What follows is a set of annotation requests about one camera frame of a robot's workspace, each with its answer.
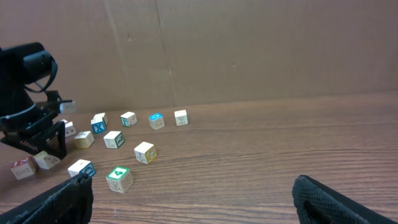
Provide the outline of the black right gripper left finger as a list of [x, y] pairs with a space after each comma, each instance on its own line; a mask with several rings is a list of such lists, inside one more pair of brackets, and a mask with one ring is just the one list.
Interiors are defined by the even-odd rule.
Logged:
[[78, 174], [1, 215], [5, 224], [87, 224], [93, 206], [92, 178]]

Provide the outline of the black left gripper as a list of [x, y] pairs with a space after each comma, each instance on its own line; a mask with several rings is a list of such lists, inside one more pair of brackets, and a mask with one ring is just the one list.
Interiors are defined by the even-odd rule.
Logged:
[[47, 91], [47, 101], [35, 103], [21, 86], [1, 87], [1, 142], [31, 155], [45, 151], [63, 159], [67, 155], [65, 123], [53, 123], [61, 96]]

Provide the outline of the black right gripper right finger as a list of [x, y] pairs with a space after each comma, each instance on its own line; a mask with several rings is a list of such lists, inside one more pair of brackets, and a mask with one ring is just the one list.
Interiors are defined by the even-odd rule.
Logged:
[[295, 179], [292, 197], [301, 224], [397, 224], [307, 175]]

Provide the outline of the yellow-topped wooden block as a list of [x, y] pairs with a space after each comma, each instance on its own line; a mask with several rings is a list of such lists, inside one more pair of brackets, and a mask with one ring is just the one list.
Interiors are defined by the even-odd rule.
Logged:
[[36, 154], [34, 159], [41, 169], [51, 169], [60, 162], [58, 157], [53, 156], [46, 151], [41, 151], [40, 153]]

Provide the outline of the red letter E block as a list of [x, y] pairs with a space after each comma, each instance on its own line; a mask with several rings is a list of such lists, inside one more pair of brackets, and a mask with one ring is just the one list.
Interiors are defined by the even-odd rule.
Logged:
[[21, 180], [31, 175], [34, 175], [36, 171], [37, 168], [35, 162], [30, 156], [15, 161], [11, 167], [11, 172], [14, 174], [17, 180]]

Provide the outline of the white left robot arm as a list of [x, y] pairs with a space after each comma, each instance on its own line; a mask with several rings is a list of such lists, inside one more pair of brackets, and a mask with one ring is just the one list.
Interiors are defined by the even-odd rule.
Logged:
[[58, 65], [39, 42], [1, 49], [1, 142], [36, 155], [63, 159], [65, 123], [53, 122], [67, 103], [48, 87]]

